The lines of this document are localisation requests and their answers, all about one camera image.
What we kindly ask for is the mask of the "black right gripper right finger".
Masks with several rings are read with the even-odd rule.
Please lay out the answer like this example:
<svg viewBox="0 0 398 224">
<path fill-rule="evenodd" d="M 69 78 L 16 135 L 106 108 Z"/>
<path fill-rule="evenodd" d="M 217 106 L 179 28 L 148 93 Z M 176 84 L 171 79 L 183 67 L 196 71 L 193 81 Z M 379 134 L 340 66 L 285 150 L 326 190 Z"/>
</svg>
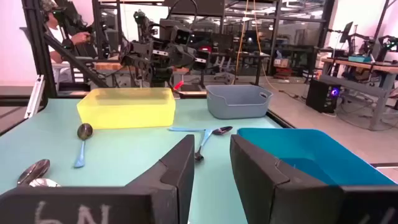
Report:
<svg viewBox="0 0 398 224">
<path fill-rule="evenodd" d="M 398 185 L 328 184 L 239 135 L 229 152 L 249 224 L 398 224 Z"/>
</svg>

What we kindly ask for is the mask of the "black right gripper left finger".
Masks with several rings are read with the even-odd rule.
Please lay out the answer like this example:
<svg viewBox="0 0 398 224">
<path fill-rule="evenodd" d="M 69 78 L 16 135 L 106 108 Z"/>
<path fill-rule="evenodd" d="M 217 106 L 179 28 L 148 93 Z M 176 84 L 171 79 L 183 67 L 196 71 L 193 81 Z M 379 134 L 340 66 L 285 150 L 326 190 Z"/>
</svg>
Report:
<svg viewBox="0 0 398 224">
<path fill-rule="evenodd" d="M 15 187 L 0 195 L 0 224 L 187 224 L 194 148 L 186 135 L 123 187 Z"/>
</svg>

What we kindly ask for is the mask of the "orange-handled metal spoon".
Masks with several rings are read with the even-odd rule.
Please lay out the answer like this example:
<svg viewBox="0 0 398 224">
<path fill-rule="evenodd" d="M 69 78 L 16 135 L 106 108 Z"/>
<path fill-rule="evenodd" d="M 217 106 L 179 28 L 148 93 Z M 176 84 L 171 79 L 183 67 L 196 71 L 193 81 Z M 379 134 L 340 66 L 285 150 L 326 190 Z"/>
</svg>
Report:
<svg viewBox="0 0 398 224">
<path fill-rule="evenodd" d="M 56 183 L 56 181 L 48 179 L 48 178 L 37 178 L 32 180 L 29 185 L 31 187 L 60 187 L 60 184 Z"/>
</svg>

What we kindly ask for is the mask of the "blue-handled metal spoon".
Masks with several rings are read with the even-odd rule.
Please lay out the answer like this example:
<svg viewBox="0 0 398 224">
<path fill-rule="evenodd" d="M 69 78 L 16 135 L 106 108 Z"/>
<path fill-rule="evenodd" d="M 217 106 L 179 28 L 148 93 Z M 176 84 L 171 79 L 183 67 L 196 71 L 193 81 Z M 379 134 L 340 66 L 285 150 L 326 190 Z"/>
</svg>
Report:
<svg viewBox="0 0 398 224">
<path fill-rule="evenodd" d="M 81 168 L 85 166 L 85 142 L 92 137 L 93 127 L 88 123 L 83 123 L 78 127 L 77 136 L 81 140 L 81 148 L 78 157 L 74 163 L 74 168 Z"/>
<path fill-rule="evenodd" d="M 215 129 L 205 129 L 205 128 L 178 128 L 178 127 L 170 127 L 169 131 L 186 131 L 186 132 L 198 132 L 198 131 L 204 131 L 204 132 L 209 132 L 210 134 L 214 135 L 223 135 L 229 131 L 232 130 L 232 126 L 224 126 L 220 128 L 215 128 Z"/>
<path fill-rule="evenodd" d="M 208 139 L 210 138 L 210 136 L 212 135 L 212 130 L 211 129 L 206 129 L 205 133 L 203 135 L 203 139 L 200 143 L 200 146 L 198 148 L 198 150 L 195 152 L 195 160 L 197 162 L 200 162 L 204 159 L 204 157 L 201 154 L 201 150 L 204 148 L 204 145 L 206 144 L 206 142 L 208 141 Z"/>
</svg>

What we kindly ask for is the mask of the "wooden workbench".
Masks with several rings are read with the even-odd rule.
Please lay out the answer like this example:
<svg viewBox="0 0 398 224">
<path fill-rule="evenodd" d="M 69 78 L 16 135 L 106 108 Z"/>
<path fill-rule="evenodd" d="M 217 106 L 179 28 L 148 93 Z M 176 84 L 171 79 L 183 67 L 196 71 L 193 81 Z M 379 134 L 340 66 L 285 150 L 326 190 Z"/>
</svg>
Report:
<svg viewBox="0 0 398 224">
<path fill-rule="evenodd" d="M 135 71 L 135 67 L 133 66 L 123 67 L 119 62 L 95 62 L 93 65 L 94 65 L 94 70 L 100 73 L 114 72 L 116 70 L 120 70 L 122 72 Z"/>
</svg>

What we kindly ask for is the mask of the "translucent yellow plastic bin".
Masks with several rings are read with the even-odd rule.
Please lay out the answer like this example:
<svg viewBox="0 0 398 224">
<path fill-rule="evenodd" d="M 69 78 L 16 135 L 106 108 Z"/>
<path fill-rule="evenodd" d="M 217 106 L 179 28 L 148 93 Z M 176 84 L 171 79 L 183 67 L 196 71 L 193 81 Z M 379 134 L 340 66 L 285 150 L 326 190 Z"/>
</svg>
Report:
<svg viewBox="0 0 398 224">
<path fill-rule="evenodd" d="M 76 105 L 93 129 L 171 126 L 176 102 L 170 88 L 97 88 Z"/>
</svg>

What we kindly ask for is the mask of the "grey-blue plastic bin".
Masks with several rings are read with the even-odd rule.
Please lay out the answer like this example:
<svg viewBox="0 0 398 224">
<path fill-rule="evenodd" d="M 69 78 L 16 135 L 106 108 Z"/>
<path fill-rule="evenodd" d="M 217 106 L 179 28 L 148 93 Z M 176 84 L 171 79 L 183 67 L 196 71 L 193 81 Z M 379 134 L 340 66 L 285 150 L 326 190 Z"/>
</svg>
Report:
<svg viewBox="0 0 398 224">
<path fill-rule="evenodd" d="M 218 119 L 260 118 L 266 115 L 273 93 L 256 85 L 208 85 L 208 111 Z"/>
</svg>

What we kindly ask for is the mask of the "teal table mat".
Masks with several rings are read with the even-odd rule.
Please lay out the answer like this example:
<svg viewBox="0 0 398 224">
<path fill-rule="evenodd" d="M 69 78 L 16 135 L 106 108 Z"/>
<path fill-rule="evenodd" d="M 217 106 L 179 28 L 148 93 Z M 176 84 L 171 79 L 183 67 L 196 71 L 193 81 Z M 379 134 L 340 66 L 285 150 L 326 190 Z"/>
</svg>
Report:
<svg viewBox="0 0 398 224">
<path fill-rule="evenodd" d="M 254 119 L 214 118 L 205 100 L 177 100 L 173 130 L 133 128 L 96 130 L 81 142 L 76 100 L 50 100 L 45 109 L 0 136 L 0 194 L 16 186 L 31 164 L 50 161 L 47 177 L 62 186 L 122 186 L 157 162 L 184 136 L 201 142 L 202 129 L 231 126 L 276 128 L 268 116 Z M 209 138 L 196 165 L 190 224 L 245 224 L 234 181 L 230 133 Z"/>
</svg>

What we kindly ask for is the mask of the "black metal spoon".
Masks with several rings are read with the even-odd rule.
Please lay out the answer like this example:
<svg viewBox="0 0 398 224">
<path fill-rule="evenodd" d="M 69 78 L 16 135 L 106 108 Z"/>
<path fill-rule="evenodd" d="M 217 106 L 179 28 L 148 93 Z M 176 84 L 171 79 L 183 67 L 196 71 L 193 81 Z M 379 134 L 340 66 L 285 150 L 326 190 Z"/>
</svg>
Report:
<svg viewBox="0 0 398 224">
<path fill-rule="evenodd" d="M 35 162 L 19 176 L 17 185 L 29 185 L 34 179 L 43 177 L 49 167 L 49 159 L 41 159 Z"/>
</svg>

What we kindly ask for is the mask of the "person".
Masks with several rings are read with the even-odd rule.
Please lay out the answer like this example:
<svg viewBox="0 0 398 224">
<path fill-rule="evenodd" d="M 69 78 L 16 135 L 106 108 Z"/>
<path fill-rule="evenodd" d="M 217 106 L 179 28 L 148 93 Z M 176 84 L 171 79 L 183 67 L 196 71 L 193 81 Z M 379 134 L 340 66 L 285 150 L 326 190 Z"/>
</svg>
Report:
<svg viewBox="0 0 398 224">
<path fill-rule="evenodd" d="M 46 21 L 46 26 L 48 27 L 49 35 L 51 35 L 54 39 L 57 39 L 60 43 L 62 43 L 63 42 L 62 32 L 60 30 L 58 20 L 54 17 L 53 14 L 53 10 L 56 7 L 58 7 L 58 5 L 55 3 L 54 0 L 41 0 L 41 3 L 44 13 L 48 17 Z M 80 45 L 88 43 L 91 40 L 91 35 L 89 32 L 79 32 L 73 36 L 69 35 L 69 38 L 73 45 Z M 52 63 L 64 62 L 62 56 L 51 46 L 49 46 L 49 52 Z"/>
</svg>

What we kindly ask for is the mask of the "black computer tower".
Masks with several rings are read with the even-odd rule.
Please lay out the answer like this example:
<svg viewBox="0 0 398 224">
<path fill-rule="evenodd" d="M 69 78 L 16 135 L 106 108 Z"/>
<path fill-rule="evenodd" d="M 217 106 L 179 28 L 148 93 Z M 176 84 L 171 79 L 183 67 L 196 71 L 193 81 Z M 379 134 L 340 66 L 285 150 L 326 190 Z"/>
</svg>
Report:
<svg viewBox="0 0 398 224">
<path fill-rule="evenodd" d="M 341 85 L 311 80 L 305 104 L 319 113 L 334 113 L 341 93 Z"/>
</svg>

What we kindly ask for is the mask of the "black computer monitor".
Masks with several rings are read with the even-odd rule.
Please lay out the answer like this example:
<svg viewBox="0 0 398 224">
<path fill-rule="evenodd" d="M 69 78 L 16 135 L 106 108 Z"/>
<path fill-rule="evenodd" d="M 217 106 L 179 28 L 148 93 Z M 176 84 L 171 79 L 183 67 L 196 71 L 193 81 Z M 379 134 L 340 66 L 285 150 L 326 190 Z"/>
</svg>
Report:
<svg viewBox="0 0 398 224">
<path fill-rule="evenodd" d="M 353 21 L 347 23 L 347 25 L 345 26 L 345 28 L 343 29 L 343 31 L 341 32 L 341 38 L 340 38 L 340 43 L 345 43 L 346 41 L 350 40 L 351 37 L 349 35 L 349 32 L 352 28 L 353 25 Z"/>
</svg>

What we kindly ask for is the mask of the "wooden-topped grey desk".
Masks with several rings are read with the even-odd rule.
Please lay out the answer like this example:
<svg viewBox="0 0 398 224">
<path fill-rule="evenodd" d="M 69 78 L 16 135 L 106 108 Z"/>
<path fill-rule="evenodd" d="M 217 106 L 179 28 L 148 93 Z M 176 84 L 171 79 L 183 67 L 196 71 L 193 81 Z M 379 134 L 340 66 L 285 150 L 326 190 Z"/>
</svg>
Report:
<svg viewBox="0 0 398 224">
<path fill-rule="evenodd" d="M 373 116 L 368 127 L 369 130 L 375 131 L 381 122 L 382 117 L 387 115 L 387 113 L 385 113 L 386 103 L 390 96 L 390 92 L 392 91 L 392 86 L 396 80 L 396 77 L 398 76 L 398 65 L 392 65 L 386 62 L 352 62 L 349 60 L 337 60 L 334 58 L 323 58 L 321 61 L 323 62 L 323 70 L 322 74 L 319 76 L 319 80 L 332 82 L 350 90 L 356 90 L 360 93 L 365 93 L 377 98 L 376 107 L 373 109 Z M 370 72 L 386 72 L 387 77 L 385 78 L 385 81 L 381 87 L 369 86 L 330 75 L 329 69 L 335 64 L 346 65 L 355 68 L 364 68 Z"/>
</svg>

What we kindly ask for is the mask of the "teal box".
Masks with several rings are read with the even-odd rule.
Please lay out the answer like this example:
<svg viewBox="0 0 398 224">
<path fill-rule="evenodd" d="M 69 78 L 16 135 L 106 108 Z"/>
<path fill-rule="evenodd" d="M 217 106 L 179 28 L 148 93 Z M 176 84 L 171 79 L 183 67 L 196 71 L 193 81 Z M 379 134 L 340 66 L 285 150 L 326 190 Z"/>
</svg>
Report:
<svg viewBox="0 0 398 224">
<path fill-rule="evenodd" d="M 362 55 L 351 55 L 348 57 L 348 60 L 351 62 L 358 62 L 358 63 L 371 63 L 372 62 L 371 57 L 365 57 Z"/>
</svg>

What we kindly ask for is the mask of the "silver aluminium bracket bar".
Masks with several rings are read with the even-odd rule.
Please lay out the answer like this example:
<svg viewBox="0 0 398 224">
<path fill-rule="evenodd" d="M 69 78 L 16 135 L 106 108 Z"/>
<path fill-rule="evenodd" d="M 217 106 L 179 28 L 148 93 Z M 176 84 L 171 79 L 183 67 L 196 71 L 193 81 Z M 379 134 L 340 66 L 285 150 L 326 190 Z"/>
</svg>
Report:
<svg viewBox="0 0 398 224">
<path fill-rule="evenodd" d="M 29 119 L 35 115 L 40 106 L 40 102 L 42 99 L 43 91 L 45 86 L 45 78 L 44 75 L 37 75 L 34 86 L 32 89 L 32 93 L 30 94 L 29 102 L 24 114 L 24 119 Z"/>
</svg>

